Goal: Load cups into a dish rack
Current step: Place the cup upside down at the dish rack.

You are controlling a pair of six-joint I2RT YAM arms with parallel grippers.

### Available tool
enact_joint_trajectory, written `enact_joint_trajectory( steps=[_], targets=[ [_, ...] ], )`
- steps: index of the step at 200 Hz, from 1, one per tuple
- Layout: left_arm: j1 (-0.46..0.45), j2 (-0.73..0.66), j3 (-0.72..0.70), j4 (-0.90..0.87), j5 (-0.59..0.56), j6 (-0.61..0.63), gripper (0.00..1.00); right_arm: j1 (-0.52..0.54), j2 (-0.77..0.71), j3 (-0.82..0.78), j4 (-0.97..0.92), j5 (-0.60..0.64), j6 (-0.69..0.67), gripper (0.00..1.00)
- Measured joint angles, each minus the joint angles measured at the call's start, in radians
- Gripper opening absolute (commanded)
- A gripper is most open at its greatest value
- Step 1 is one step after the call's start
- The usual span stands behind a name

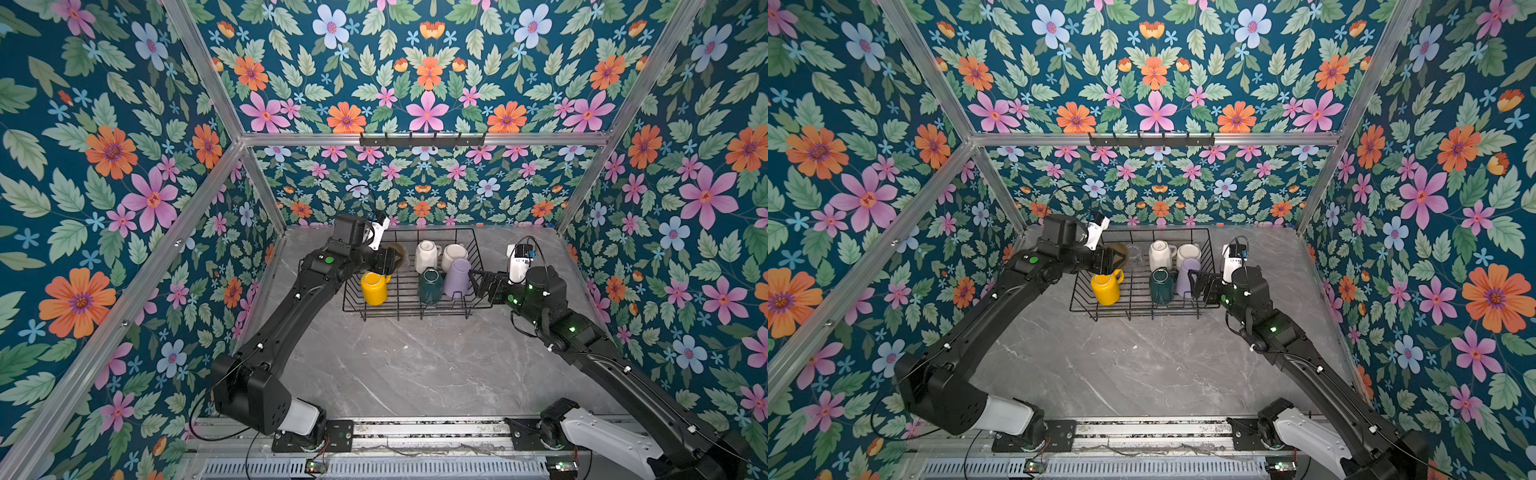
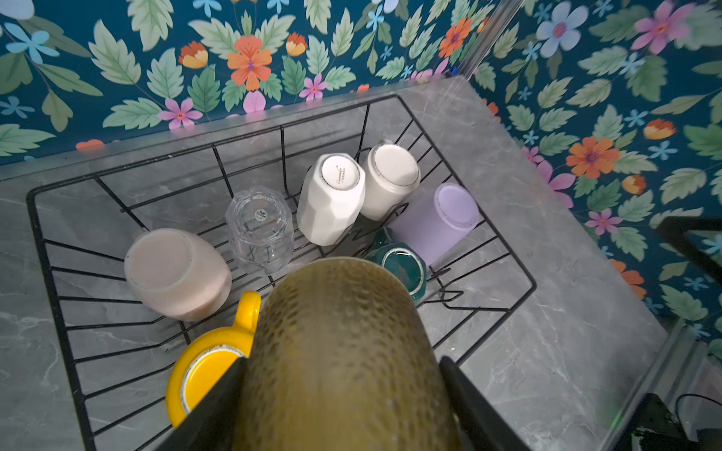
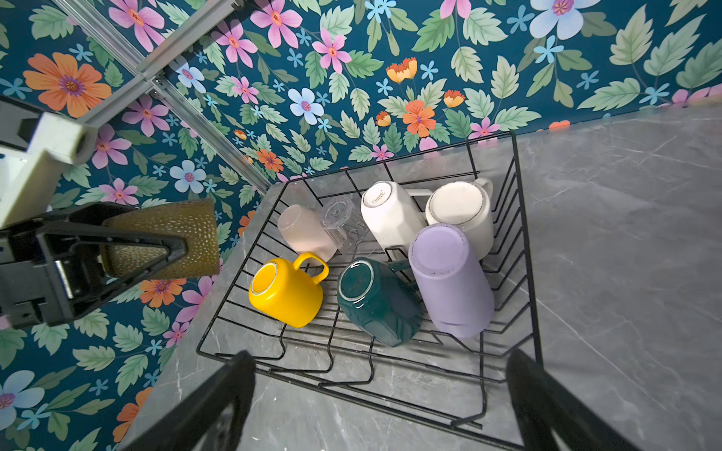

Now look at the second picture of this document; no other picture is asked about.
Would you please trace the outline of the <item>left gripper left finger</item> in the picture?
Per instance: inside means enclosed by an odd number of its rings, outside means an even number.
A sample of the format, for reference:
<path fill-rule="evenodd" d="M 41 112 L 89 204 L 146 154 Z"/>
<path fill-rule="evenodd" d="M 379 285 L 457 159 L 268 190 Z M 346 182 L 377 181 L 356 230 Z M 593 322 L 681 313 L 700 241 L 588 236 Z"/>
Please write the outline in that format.
<path fill-rule="evenodd" d="M 247 358 L 233 363 L 180 428 L 157 450 L 231 450 L 246 368 Z"/>

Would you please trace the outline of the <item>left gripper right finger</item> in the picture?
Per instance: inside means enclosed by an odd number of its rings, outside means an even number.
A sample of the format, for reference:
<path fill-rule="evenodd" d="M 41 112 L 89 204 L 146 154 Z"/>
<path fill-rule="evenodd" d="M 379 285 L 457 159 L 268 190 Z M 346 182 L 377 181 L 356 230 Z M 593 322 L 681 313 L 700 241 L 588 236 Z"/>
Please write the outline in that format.
<path fill-rule="evenodd" d="M 451 358 L 439 362 L 461 435 L 462 450 L 530 451 Z"/>

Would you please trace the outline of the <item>yellow mug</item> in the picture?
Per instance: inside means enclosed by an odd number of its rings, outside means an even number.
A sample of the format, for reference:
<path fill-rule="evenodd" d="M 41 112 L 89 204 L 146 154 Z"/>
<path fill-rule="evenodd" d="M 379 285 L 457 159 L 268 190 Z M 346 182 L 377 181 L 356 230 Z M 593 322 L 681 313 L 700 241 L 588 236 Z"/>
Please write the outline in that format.
<path fill-rule="evenodd" d="M 173 366 L 165 394 L 173 428 L 184 422 L 236 360 L 250 355 L 260 313 L 261 295 L 246 291 L 232 325 L 203 334 L 184 351 Z"/>

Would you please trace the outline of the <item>olive green glass cup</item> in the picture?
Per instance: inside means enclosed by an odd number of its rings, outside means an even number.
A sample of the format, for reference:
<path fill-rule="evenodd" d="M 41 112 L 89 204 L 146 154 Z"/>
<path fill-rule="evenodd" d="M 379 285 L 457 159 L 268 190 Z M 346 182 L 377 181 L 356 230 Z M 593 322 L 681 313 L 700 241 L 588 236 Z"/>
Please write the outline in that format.
<path fill-rule="evenodd" d="M 458 450 L 431 342 L 402 282 L 319 259 L 268 296 L 247 362 L 236 450 Z"/>

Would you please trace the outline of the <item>cream mug pink handle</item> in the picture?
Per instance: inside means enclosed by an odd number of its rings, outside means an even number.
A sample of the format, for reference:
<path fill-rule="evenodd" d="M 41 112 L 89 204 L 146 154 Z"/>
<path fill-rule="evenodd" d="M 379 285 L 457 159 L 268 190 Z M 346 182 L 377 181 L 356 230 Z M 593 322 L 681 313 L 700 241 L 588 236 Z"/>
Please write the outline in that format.
<path fill-rule="evenodd" d="M 127 251 L 124 274 L 137 299 L 178 321 L 214 314 L 231 292 L 231 270 L 203 238 L 180 229 L 156 229 Z"/>

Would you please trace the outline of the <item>dark green mug white interior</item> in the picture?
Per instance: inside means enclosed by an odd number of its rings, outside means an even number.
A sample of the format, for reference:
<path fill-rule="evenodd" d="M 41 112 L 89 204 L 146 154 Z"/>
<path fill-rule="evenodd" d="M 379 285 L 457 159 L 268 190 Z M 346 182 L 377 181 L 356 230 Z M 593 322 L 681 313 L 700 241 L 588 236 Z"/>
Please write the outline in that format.
<path fill-rule="evenodd" d="M 427 264 L 407 244 L 397 240 L 388 227 L 382 227 L 373 238 L 363 259 L 394 274 L 419 306 L 426 295 Z"/>

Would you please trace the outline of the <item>lilac plastic cup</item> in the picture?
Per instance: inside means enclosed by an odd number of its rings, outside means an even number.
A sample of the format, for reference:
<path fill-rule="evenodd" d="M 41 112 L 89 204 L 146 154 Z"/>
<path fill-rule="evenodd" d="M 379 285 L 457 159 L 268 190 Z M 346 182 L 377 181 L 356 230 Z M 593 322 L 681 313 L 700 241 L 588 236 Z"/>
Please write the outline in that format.
<path fill-rule="evenodd" d="M 480 221 L 472 195 L 458 184 L 444 183 L 410 201 L 388 228 L 396 241 L 410 247 L 427 265 L 434 265 Z"/>

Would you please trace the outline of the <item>clear glass cup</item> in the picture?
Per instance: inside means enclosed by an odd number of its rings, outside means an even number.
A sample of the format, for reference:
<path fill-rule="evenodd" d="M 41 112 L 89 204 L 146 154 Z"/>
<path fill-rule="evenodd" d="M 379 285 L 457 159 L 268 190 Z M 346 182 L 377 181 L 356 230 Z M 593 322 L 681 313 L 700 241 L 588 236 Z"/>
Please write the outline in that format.
<path fill-rule="evenodd" d="M 225 213 L 229 245 L 240 269 L 275 274 L 293 256 L 293 214 L 281 193 L 252 186 L 236 193 Z"/>

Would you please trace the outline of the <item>white ceramic mug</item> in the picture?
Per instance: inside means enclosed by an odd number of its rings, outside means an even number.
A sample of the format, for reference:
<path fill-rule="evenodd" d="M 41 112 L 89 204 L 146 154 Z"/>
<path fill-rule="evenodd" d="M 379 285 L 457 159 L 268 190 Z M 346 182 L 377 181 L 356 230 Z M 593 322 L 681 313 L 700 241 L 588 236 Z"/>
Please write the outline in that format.
<path fill-rule="evenodd" d="M 337 244 L 357 220 L 365 200 L 366 173 L 347 153 L 327 153 L 306 173 L 297 223 L 319 246 Z"/>

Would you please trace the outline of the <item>white mug red interior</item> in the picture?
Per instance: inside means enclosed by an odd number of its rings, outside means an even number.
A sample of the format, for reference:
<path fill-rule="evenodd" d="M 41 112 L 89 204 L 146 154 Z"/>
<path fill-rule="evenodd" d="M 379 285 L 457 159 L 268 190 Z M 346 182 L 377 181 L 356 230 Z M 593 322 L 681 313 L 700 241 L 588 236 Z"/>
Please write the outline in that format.
<path fill-rule="evenodd" d="M 362 167 L 366 182 L 360 214 L 372 221 L 384 219 L 420 184 L 417 160 L 406 148 L 395 144 L 374 147 Z"/>

